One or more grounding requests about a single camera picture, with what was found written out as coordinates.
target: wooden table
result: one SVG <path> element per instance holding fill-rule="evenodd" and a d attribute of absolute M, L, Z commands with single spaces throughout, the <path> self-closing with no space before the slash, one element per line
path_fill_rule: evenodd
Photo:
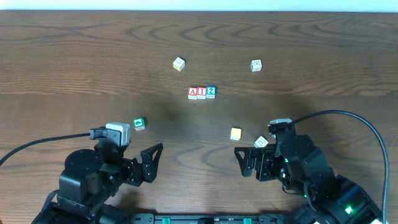
<path fill-rule="evenodd" d="M 305 203 L 280 182 L 244 178 L 236 146 L 275 118 L 327 109 L 363 115 L 391 162 L 389 223 L 398 222 L 398 15 L 318 12 L 0 12 L 0 156 L 40 138 L 146 116 L 128 158 L 164 144 L 157 179 L 123 185 L 107 203 L 128 212 L 289 212 Z M 182 72 L 176 57 L 187 61 Z M 261 59 L 262 70 L 250 71 Z M 218 87 L 188 100 L 189 86 Z M 229 139 L 233 126 L 240 141 Z M 372 132 L 328 115 L 297 125 L 329 165 L 380 206 L 384 166 Z M 48 142 L 0 168 L 0 217 L 30 223 L 58 188 L 65 158 L 88 138 Z"/>

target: cube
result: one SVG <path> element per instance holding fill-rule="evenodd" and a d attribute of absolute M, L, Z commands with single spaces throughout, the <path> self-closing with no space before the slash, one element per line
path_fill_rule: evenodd
<path fill-rule="evenodd" d="M 252 72 L 258 72 L 261 70 L 261 60 L 253 60 L 251 61 L 250 68 Z"/>
<path fill-rule="evenodd" d="M 185 66 L 185 61 L 182 60 L 181 58 L 177 57 L 175 61 L 173 62 L 173 67 L 177 69 L 179 72 L 181 72 L 182 68 Z"/>
<path fill-rule="evenodd" d="M 216 87 L 208 86 L 206 87 L 206 98 L 214 99 L 216 97 Z"/>
<path fill-rule="evenodd" d="M 198 87 L 198 100 L 206 99 L 206 87 Z"/>
<path fill-rule="evenodd" d="M 242 130 L 239 128 L 233 128 L 231 129 L 231 139 L 232 140 L 239 140 L 241 139 L 241 135 L 242 135 Z"/>
<path fill-rule="evenodd" d="M 145 129 L 144 118 L 134 119 L 133 122 L 134 122 L 134 128 L 136 129 L 136 131 Z"/>
<path fill-rule="evenodd" d="M 260 136 L 255 142 L 254 142 L 254 147 L 266 147 L 268 144 L 268 141 Z"/>
<path fill-rule="evenodd" d="M 190 87 L 188 88 L 188 99 L 195 100 L 198 98 L 198 88 Z"/>

